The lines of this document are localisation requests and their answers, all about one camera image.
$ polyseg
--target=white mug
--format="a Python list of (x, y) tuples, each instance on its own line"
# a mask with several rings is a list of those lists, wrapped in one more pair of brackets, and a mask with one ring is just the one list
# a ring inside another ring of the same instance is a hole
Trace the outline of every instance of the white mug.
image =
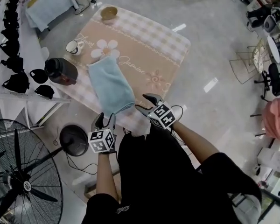
[(72, 40), (69, 43), (67, 43), (66, 51), (68, 51), (74, 56), (78, 56), (81, 54), (84, 45), (84, 42), (76, 42), (75, 40)]

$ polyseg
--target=wooden bowl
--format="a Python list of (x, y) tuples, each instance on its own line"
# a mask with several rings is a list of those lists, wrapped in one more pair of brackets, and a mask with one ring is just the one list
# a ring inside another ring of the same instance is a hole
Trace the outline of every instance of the wooden bowl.
[(101, 11), (101, 17), (103, 20), (110, 20), (116, 17), (118, 10), (116, 7), (105, 7)]

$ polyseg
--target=table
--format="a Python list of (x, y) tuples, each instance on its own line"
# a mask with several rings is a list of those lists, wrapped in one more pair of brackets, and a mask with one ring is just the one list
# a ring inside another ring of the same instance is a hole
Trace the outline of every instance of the table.
[(25, 13), (32, 28), (41, 32), (56, 17), (66, 12), (71, 6), (78, 9), (76, 0), (37, 0), (31, 7), (26, 7)]
[(279, 54), (279, 51), (278, 51), (278, 48), (276, 46), (276, 43), (275, 41), (268, 35), (267, 36), (267, 43), (269, 45), (269, 48), (271, 50), (271, 53), (276, 61), (276, 63), (280, 63), (280, 54)]
[[(100, 12), (94, 14), (76, 41), (85, 46), (81, 55), (70, 53), (65, 59), (76, 65), (78, 78), (75, 85), (56, 85), (78, 102), (96, 113), (101, 107), (92, 88), (88, 65), (100, 59), (105, 51), (117, 58), (117, 64), (127, 79), (136, 97), (136, 104), (151, 106), (142, 97), (144, 93), (166, 96), (180, 65), (189, 51), (190, 41), (169, 28), (139, 14), (118, 7), (117, 18), (103, 23)], [(116, 124), (132, 132), (144, 134), (149, 120), (132, 107), (116, 115)]]

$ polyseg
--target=pink fabric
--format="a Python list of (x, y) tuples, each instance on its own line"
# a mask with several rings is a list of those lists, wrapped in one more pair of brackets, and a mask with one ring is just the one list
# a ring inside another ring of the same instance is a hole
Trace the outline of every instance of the pink fabric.
[(266, 104), (262, 113), (266, 134), (280, 140), (280, 98)]

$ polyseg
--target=white table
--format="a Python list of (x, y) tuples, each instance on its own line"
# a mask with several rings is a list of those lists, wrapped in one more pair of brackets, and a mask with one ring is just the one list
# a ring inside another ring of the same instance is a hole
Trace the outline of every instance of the white table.
[(276, 43), (274, 40), (268, 35), (267, 36), (267, 43), (270, 47), (271, 53), (275, 59), (275, 61), (279, 64), (280, 63), (280, 55)]
[(37, 0), (31, 7), (26, 7), (26, 16), (32, 28), (41, 32), (56, 17), (66, 12), (71, 6), (78, 9), (76, 0)]

